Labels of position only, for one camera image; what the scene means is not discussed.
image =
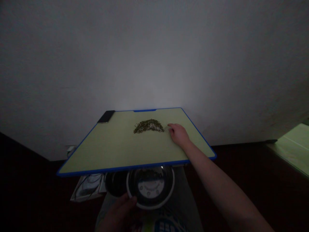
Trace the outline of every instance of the floor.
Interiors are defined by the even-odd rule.
[[[0,134],[4,222],[11,229],[94,231],[102,198],[69,199],[78,177],[55,175],[63,161],[49,162]],[[214,161],[249,196],[275,231],[309,231],[309,180],[264,144],[214,147]],[[229,231],[191,165],[187,179],[205,231]]]

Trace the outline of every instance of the smartphone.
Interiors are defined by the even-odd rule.
[[[105,111],[105,113],[97,123],[108,123],[108,121],[110,120],[110,118],[113,116],[114,113],[115,111]]]

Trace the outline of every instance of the power outlet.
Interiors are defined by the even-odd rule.
[[[72,155],[72,153],[75,151],[77,146],[76,145],[66,145],[65,148],[67,151],[67,157],[69,158]]]

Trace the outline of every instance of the ground herb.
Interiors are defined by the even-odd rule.
[[[155,119],[149,119],[146,121],[141,121],[139,124],[135,125],[135,133],[142,133],[144,131],[158,131],[158,132],[164,132],[163,126],[158,120]]]

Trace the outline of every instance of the wall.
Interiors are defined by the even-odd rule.
[[[211,145],[309,115],[307,1],[5,1],[0,131],[64,159],[105,110],[183,107]]]

